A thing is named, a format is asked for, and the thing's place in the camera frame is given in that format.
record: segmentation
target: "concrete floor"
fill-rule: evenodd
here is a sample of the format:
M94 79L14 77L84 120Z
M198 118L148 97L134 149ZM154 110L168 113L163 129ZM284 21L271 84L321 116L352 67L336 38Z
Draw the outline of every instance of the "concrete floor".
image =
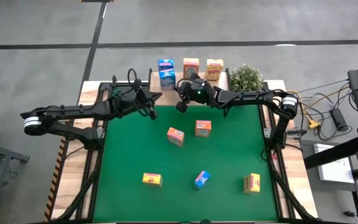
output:
M100 7L76 0L0 0L0 45L90 44ZM352 39L358 39L358 0L118 0L108 4L99 43ZM26 136L19 113L38 106L74 105L88 53L0 50L0 146L31 154L27 165L12 164L19 176L9 179L0 194L0 223L41 221L58 138ZM345 79L348 70L358 68L358 45L98 49L89 79L110 80L113 74L125 79L131 67L146 79L149 67L157 69L157 59L174 58L180 68L183 57L199 57L201 62L223 58L231 70L248 63L265 79L281 79L287 89L302 90ZM318 91L330 93L341 85ZM348 124L357 128L358 115L347 101L341 109ZM328 123L324 130L330 133L333 127ZM355 136L353 131L333 141ZM317 140L313 133L304 139ZM349 192L319 189L313 195L320 218L355 222L341 215L354 209Z

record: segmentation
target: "wooden board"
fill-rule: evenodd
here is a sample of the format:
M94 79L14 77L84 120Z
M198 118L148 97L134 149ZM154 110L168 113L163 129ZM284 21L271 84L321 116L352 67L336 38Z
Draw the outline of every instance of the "wooden board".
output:
M176 73L177 80L183 77L183 73ZM84 82L83 88L81 90L81 96L79 100L79 104L82 105L92 105L96 100L96 96L98 94L98 87L102 81L88 81ZM268 80L268 87L270 89L282 89L285 90L285 85L283 80ZM221 78L216 82L211 82L212 85L216 85L222 89L227 89L227 79L226 73L221 74ZM158 73L152 73L150 77L150 90L160 92L160 80L158 77ZM176 92L168 91L164 92L163 96L160 97L156 101L156 105L176 105L179 101L179 97ZM269 116L267 114L267 110L264 110L265 119L267 121L267 125L270 126ZM92 119L78 119L75 120L76 127L85 128L92 125ZM290 121L289 129L294 127L294 122ZM293 139L288 139L287 143L293 144L295 146L299 146L298 142ZM81 143L78 141L72 141L68 145L67 153L70 153L79 147L81 147ZM297 199L300 201L302 206L306 208L306 210L314 217L317 217L316 207L314 205L313 195L311 193L310 184L308 180L308 176L306 173L305 164L303 163L303 157L301 151L298 149L294 149L292 147L286 147L283 152L283 157L285 161L285 168L287 171L289 186L291 191L295 194ZM85 166L86 159L86 151L84 149L79 150L78 152L72 154L70 157L65 159L64 166L62 167L62 176L60 179L59 185L56 187L56 201L55 206L52 208L51 218L59 217L69 206L69 204L73 201L76 194L80 190L81 180L83 177L83 171ZM284 217L288 216L288 211L286 209L285 196L280 189L280 200L282 203ZM90 190L87 193L85 198L85 204L83 208L83 218L87 216L88 207L89 207L89 197Z

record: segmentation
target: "wooden table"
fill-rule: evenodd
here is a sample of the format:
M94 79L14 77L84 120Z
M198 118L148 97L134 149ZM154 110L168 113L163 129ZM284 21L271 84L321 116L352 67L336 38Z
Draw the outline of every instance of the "wooden table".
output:
M177 80L183 77L182 73L176 73ZM101 81L88 81L84 82L80 100L78 104L92 105L98 94L98 88ZM283 80L267 80L268 87L270 89L282 89L285 90ZM212 85L216 85L222 89L227 89L227 77L226 73L222 72L221 78L216 82L211 82ZM150 90L160 92L160 81L158 73L152 73L150 76ZM179 101L179 97L176 92L168 91L164 92L163 95L155 102L156 105L176 105ZM267 122L267 126L270 127L269 116L266 108L264 108L264 116ZM78 128L85 128L92 125L93 119L78 119L75 120L74 126ZM288 126L289 129L294 128L294 122L290 121ZM287 139L287 143L295 146L299 146L298 141L294 139ZM81 180L83 178L83 172L85 167L86 153L84 149L72 154L66 159L62 159L64 155L73 152L80 148L82 144L75 141L66 141L62 138L60 143L60 149L58 152L57 163L55 166L55 172L52 177L52 184L50 187L50 193L47 199L47 209L45 211L44 221L51 218L59 217L71 204L75 196L80 190ZM297 197L299 202L306 208L306 210L314 217L317 217L316 207L314 205L313 195L311 193L308 176L306 173L305 165L303 163L303 157L301 151L292 147L286 147L282 151L285 168L288 176L288 183L291 191ZM275 160L276 168L279 170L278 162ZM282 204L284 217L288 217L288 210L286 200L283 192L279 188L279 195ZM86 194L82 216L86 217L89 207L90 190Z

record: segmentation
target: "yellow juice box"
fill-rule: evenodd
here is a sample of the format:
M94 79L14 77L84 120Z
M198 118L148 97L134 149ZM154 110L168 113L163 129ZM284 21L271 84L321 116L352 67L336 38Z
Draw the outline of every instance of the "yellow juice box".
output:
M260 192L260 175L249 174L244 178L244 193Z
M211 121L196 121L195 135L200 137L208 137L211 134L212 124Z
M223 70L222 59L217 59L217 60L207 59L205 79L211 81L219 80L222 70Z
M144 173L142 182L150 185L159 185L162 187L162 176L160 174Z
M185 141L185 133L183 131L176 130L175 128L169 128L167 138L168 141L176 144L177 146L182 146Z
M195 72L198 74L200 67L200 60L198 58L184 58L183 59L183 78L190 78L190 75Z

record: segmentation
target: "cardboard box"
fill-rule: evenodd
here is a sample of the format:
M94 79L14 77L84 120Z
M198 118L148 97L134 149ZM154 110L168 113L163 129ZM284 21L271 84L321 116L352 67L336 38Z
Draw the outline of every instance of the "cardboard box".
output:
M244 178L244 193L260 192L259 174L249 174Z
M182 146L185 141L185 133L175 128L169 128L167 133L168 141L174 143L177 146Z
M162 91L173 90L176 85L176 76L173 69L159 71L158 74L160 75L161 90Z
M217 59L217 60L207 59L205 79L212 80L212 81L219 80L222 70L223 70L222 59Z
M173 69L173 59L158 60L158 71Z
M205 170L201 171L200 174L198 174L196 180L194 181L194 186L199 190L201 189L205 182L209 179L210 174L207 173Z
M212 130L211 121L200 121L196 120L195 136L209 137Z
M162 187L162 176L160 174L144 173L142 182L150 185Z
M194 72L198 74L200 67L200 60L198 58L184 58L183 59L183 78L190 78Z

